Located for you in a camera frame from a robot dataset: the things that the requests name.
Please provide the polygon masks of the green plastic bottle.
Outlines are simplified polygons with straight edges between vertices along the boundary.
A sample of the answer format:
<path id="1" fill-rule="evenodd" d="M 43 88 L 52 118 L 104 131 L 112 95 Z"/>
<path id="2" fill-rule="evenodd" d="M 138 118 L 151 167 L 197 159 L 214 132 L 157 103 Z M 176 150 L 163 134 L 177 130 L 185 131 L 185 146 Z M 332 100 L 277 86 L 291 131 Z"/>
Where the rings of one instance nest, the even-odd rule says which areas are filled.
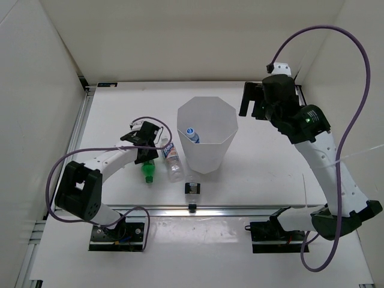
<path id="1" fill-rule="evenodd" d="M 155 162 L 154 160 L 146 161 L 141 166 L 141 171 L 144 175 L 145 182 L 147 184 L 153 183 L 155 173 Z"/>

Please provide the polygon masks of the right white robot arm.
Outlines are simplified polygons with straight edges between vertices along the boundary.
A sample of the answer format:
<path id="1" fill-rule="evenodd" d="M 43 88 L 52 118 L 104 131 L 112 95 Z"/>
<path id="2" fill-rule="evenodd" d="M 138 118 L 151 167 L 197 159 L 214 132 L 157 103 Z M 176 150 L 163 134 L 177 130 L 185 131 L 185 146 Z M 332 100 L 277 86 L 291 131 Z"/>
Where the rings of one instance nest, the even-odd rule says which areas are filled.
<path id="1" fill-rule="evenodd" d="M 281 208 L 268 221 L 251 224 L 258 240 L 282 240 L 296 232 L 314 231 L 333 240 L 337 215 L 341 214 L 341 236 L 350 234 L 363 222 L 381 213 L 378 200 L 370 200 L 359 189 L 344 163 L 340 164 L 341 196 L 337 195 L 337 148 L 331 126 L 322 110 L 303 105 L 296 94 L 294 80 L 286 74 L 271 75 L 262 83 L 245 82 L 240 116 L 246 116 L 253 101 L 252 117 L 269 121 L 305 158 L 315 175 L 326 204 L 312 208 Z"/>

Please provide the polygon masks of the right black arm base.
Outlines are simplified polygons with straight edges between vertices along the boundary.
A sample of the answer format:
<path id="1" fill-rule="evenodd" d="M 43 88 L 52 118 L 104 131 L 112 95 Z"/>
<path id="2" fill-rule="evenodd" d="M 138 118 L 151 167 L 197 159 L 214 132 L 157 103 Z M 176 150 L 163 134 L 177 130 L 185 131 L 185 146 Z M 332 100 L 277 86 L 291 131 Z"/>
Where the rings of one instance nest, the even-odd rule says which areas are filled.
<path id="1" fill-rule="evenodd" d="M 250 232 L 253 254 L 300 253 L 305 232 L 284 231 L 276 221 L 251 221 L 244 227 Z"/>

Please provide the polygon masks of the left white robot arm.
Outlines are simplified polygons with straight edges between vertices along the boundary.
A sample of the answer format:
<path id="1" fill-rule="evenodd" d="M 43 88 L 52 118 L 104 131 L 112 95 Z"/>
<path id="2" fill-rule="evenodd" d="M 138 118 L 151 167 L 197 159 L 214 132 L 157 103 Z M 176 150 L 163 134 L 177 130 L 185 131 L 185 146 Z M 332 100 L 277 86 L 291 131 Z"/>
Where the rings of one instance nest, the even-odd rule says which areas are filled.
<path id="1" fill-rule="evenodd" d="M 112 240 L 123 238 L 125 217 L 101 202 L 102 186 L 125 165 L 158 158 L 155 138 L 159 129 L 153 123 L 142 121 L 122 136 L 112 150 L 82 163 L 69 162 L 55 196 L 55 205 L 83 221 L 100 226 Z"/>

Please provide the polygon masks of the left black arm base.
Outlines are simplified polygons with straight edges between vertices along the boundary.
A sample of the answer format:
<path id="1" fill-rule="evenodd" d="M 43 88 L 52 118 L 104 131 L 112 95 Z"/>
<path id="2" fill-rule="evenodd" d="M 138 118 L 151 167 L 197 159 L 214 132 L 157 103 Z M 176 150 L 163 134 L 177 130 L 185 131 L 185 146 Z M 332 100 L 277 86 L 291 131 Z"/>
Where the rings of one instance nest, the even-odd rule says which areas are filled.
<path id="1" fill-rule="evenodd" d="M 98 252 L 142 252 L 148 225 L 144 220 L 130 220 L 115 229 L 93 226 L 88 250 Z"/>

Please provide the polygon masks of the clear bottle blue label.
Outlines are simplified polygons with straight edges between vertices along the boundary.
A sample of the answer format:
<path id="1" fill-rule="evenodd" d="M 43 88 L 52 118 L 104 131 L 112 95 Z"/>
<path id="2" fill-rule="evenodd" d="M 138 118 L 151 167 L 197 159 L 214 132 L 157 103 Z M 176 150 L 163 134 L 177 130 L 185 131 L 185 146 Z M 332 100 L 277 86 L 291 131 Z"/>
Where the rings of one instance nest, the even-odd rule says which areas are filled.
<path id="1" fill-rule="evenodd" d="M 193 128 L 187 128 L 185 135 L 193 143 L 200 143 L 200 137 Z"/>

